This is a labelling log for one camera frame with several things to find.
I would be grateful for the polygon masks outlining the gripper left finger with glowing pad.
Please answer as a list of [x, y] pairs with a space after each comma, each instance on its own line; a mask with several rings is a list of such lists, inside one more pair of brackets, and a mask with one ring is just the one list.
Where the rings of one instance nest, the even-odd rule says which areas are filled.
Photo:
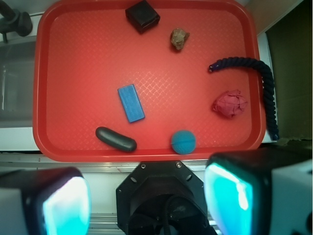
[[89, 184], [75, 167], [0, 173], [2, 235], [86, 235], [90, 215]]

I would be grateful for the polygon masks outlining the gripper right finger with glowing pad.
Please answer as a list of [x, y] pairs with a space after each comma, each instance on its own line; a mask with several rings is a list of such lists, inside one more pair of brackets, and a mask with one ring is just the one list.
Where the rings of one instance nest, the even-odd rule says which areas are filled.
[[204, 194], [223, 235], [310, 235], [313, 153], [288, 147], [215, 153]]

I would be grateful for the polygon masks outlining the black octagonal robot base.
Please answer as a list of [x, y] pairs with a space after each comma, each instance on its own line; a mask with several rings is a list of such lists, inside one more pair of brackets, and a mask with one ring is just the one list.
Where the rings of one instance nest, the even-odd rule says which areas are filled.
[[141, 162], [116, 189], [127, 235], [215, 235], [203, 181], [181, 161]]

